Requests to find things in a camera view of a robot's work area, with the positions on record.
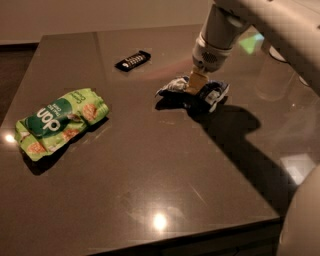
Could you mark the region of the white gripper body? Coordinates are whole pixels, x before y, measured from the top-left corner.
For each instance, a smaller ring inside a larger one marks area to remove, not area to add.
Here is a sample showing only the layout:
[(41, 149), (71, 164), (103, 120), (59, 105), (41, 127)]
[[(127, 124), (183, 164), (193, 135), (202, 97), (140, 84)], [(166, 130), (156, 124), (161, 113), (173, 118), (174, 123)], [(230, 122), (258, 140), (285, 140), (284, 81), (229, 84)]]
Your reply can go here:
[(193, 63), (204, 72), (215, 72), (223, 66), (231, 50), (229, 35), (200, 33), (192, 50)]

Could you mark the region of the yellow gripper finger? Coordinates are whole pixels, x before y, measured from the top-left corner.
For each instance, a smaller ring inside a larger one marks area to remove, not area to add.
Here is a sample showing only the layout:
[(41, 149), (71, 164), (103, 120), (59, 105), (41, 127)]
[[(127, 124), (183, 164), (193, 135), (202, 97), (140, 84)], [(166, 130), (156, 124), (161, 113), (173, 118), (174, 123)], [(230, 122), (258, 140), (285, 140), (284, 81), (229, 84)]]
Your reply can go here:
[(208, 80), (207, 73), (203, 69), (194, 66), (189, 76), (186, 92), (197, 94), (208, 83)]

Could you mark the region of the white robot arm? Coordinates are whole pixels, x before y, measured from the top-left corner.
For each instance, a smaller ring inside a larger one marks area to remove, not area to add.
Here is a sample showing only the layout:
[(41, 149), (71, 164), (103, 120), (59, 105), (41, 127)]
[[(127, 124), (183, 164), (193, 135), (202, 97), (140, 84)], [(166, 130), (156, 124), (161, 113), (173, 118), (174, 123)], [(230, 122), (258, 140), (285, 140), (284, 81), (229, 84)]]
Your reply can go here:
[[(254, 26), (315, 92), (320, 90), (319, 0), (213, 0), (193, 48), (189, 92), (221, 68), (240, 35)], [(277, 256), (320, 256), (320, 168), (299, 185), (283, 224)]]

